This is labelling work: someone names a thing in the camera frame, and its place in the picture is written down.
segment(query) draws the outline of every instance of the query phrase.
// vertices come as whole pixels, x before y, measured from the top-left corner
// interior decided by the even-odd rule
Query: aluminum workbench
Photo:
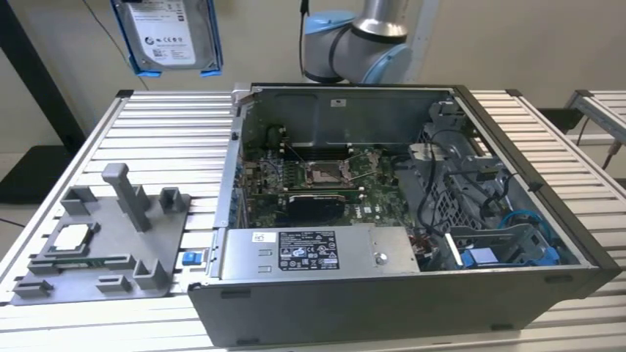
[[[626,192],[520,96],[474,91],[526,158],[621,267],[626,267]],[[110,162],[128,164],[148,194],[176,186],[193,195],[174,297],[0,308],[0,349],[11,351],[209,351],[211,340],[186,295],[203,268],[183,267],[185,251],[211,243],[214,212],[233,121],[229,92],[135,92],[116,98],[50,196],[0,262],[0,302],[12,297],[28,256],[39,253],[63,214],[60,195],[90,186]],[[522,331],[413,340],[278,348],[275,351],[626,351],[626,274],[590,298],[557,304]]]
[[[577,90],[566,108],[578,109],[617,141],[626,144],[626,91]]]

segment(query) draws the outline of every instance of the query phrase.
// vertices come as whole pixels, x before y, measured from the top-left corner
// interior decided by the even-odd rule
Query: hard drive
[[[115,16],[140,76],[164,70],[221,73],[222,48],[211,0],[112,0]]]

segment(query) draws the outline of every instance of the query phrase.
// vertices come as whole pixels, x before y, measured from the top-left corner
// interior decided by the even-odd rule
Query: gray 3d-printed holder
[[[16,278],[12,305],[168,294],[191,196],[178,188],[146,196],[127,175],[126,164],[104,168],[103,179],[118,197],[96,198],[90,187],[68,190],[60,201],[67,212],[31,260],[28,274]],[[72,239],[74,248],[58,248],[60,231],[71,225],[87,225],[84,236]]]

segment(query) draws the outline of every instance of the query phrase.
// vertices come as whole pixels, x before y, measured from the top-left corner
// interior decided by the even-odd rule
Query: white label
[[[254,232],[253,233],[253,242],[277,242],[277,233],[275,232]]]
[[[346,107],[346,99],[333,99],[331,100],[331,107],[333,108],[345,108]]]
[[[128,6],[146,55],[162,65],[194,65],[197,53],[183,0],[144,0]]]
[[[68,263],[68,264],[56,264],[55,268],[59,269],[76,269],[76,268],[88,268],[87,263]]]
[[[54,246],[58,251],[71,251],[74,248],[83,244],[87,233],[90,232],[90,226],[70,225],[63,228],[59,232],[58,238],[55,239]]]

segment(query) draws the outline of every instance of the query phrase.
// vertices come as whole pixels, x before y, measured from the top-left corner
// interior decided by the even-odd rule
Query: regulatory label
[[[346,99],[333,99],[331,100],[333,108],[346,108]]]
[[[253,242],[274,243],[277,242],[277,233],[275,232],[254,232]]]
[[[279,232],[281,270],[339,269],[335,231]]]
[[[162,65],[197,63],[185,0],[128,3],[146,55]]]

